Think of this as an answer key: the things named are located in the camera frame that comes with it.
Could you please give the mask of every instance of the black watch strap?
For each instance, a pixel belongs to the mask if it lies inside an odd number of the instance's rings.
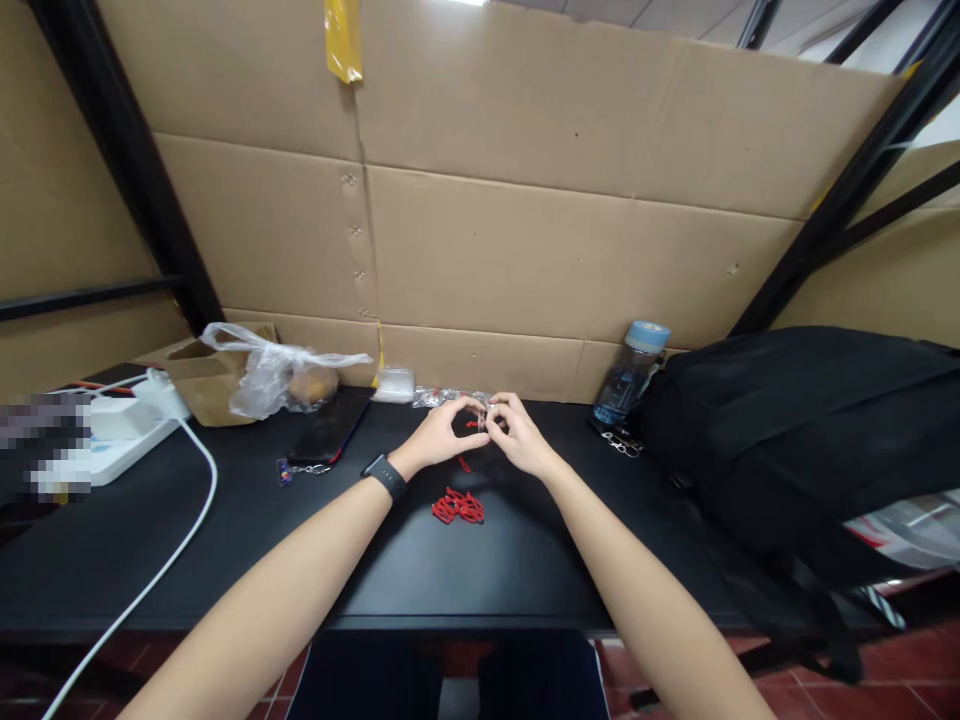
[[[370,463],[362,475],[363,477],[367,475],[375,477],[383,483],[383,486],[387,489],[387,492],[390,493],[390,497],[393,498],[394,502],[403,497],[403,494],[407,491],[407,483],[403,479],[403,475],[397,472],[397,469],[387,462],[386,455],[380,455],[380,457]]]

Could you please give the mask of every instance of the black table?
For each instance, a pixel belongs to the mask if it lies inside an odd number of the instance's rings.
[[[666,474],[649,457],[631,459],[609,447],[588,426],[587,406],[531,402],[527,407],[544,437],[725,634],[755,633],[702,547],[678,522]],[[300,474],[287,488],[278,486],[276,460],[311,416],[284,410],[241,427],[194,423],[219,466],[216,498],[190,546],[124,627],[192,628],[251,565],[356,482],[370,460],[400,445],[425,414],[409,406],[371,404],[335,469],[321,476]],[[516,470],[495,446],[466,459],[470,474],[451,460],[411,483],[324,627],[615,632],[539,481]],[[186,434],[176,431],[110,485],[38,522],[0,550],[0,638],[79,642],[106,629],[180,543],[208,486],[206,461]],[[486,522],[447,526],[433,517],[431,505],[447,486],[479,497]],[[770,613],[780,622],[802,623],[777,605]],[[852,607],[845,613],[854,624],[875,626]]]

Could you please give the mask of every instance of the white cable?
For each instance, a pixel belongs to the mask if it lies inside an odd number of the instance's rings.
[[[146,375],[137,375],[136,377],[127,378],[126,380],[121,380],[118,383],[113,383],[112,385],[104,385],[102,388],[67,388],[66,390],[52,390],[51,392],[46,393],[47,395],[67,395],[70,393],[85,392],[91,395],[99,395],[100,393],[107,392],[108,390],[113,390],[118,388],[121,385],[129,385],[132,382],[137,380],[146,380]]]
[[[166,404],[167,400],[166,398],[163,397],[163,390],[162,388],[159,387],[160,381],[158,380],[157,375],[158,375],[157,371],[153,368],[150,368],[147,371],[147,375],[143,375],[142,377],[149,377],[149,379],[153,383],[158,385],[157,390],[161,398],[161,402]],[[127,382],[132,382],[133,380],[139,380],[139,379],[141,378],[140,377],[131,378],[130,380],[125,380],[122,383],[117,383],[117,385],[123,385]],[[107,389],[109,389],[109,386],[105,388],[99,388],[101,392]],[[207,463],[210,465],[210,492],[207,493],[207,501],[203,504],[203,509],[200,511],[200,515],[197,516],[197,521],[193,524],[193,527],[190,528],[190,532],[187,533],[187,536],[183,539],[183,542],[180,543],[180,546],[173,551],[173,555],[170,556],[170,559],[167,560],[166,563],[164,563],[164,566],[162,568],[160,568],[160,572],[158,572],[154,576],[153,580],[147,583],[147,586],[140,591],[140,594],[137,595],[137,597],[134,599],[132,603],[130,603],[129,607],[127,607],[126,610],[120,613],[120,617],[114,620],[113,625],[107,628],[107,631],[97,641],[97,644],[94,645],[92,648],[90,648],[90,652],[88,652],[86,656],[83,658],[83,660],[80,661],[80,664],[77,665],[77,668],[73,671],[73,674],[69,678],[67,678],[67,681],[63,684],[63,687],[60,688],[60,692],[57,693],[57,696],[53,699],[53,702],[50,704],[50,707],[47,708],[47,712],[44,714],[43,720],[50,720],[53,717],[53,714],[60,708],[60,704],[63,702],[63,699],[67,696],[67,693],[70,692],[70,689],[73,687],[73,684],[77,681],[77,678],[80,677],[80,673],[82,673],[86,669],[87,665],[90,664],[90,661],[100,651],[100,648],[103,647],[104,643],[106,643],[107,640],[110,639],[110,636],[113,635],[114,631],[118,627],[120,627],[120,625],[123,624],[123,621],[127,619],[127,616],[129,616],[130,613],[133,612],[134,608],[136,608],[137,605],[140,604],[140,601],[143,600],[151,590],[153,590],[153,586],[160,581],[160,578],[163,577],[164,573],[166,573],[167,570],[170,569],[170,566],[173,565],[173,563],[176,561],[176,559],[180,557],[180,553],[183,552],[183,549],[187,546],[187,544],[193,538],[194,534],[196,534],[197,530],[200,528],[200,524],[203,522],[204,518],[207,516],[207,511],[210,509],[210,505],[213,503],[213,496],[217,491],[217,463],[213,459],[213,455],[211,455],[210,451],[207,450],[206,446],[202,442],[200,442],[200,438],[198,438],[196,434],[193,432],[193,430],[190,429],[190,426],[187,425],[187,423],[184,422],[180,417],[178,417],[177,414],[170,408],[169,405],[166,405],[165,409],[167,410],[167,415],[169,417],[175,418],[176,421],[180,423],[180,427],[182,427],[184,429],[184,432],[186,432],[187,435],[190,436],[190,439],[193,440],[194,445],[197,446],[197,449],[203,454],[203,456],[207,459]]]

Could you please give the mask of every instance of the person's right hand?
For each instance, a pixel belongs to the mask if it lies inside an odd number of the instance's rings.
[[[543,439],[516,393],[497,393],[490,403],[497,404],[487,413],[487,432],[510,462],[544,481],[566,465]],[[498,418],[507,421],[509,432],[500,429]]]

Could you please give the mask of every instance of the black phone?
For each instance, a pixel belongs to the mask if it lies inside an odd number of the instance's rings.
[[[373,390],[351,388],[338,392],[317,411],[316,420],[287,455],[292,465],[333,465],[343,452],[363,413],[370,404]]]

